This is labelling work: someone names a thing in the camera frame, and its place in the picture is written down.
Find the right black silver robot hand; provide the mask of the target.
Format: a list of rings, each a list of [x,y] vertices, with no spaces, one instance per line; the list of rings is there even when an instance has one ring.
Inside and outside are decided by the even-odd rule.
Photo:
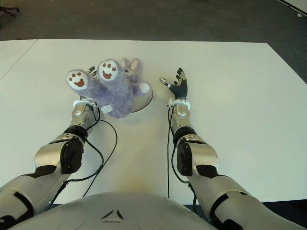
[[[159,81],[166,86],[174,95],[175,99],[186,99],[188,94],[187,77],[182,68],[178,68],[176,74],[177,81],[170,83],[165,78],[159,78]]]

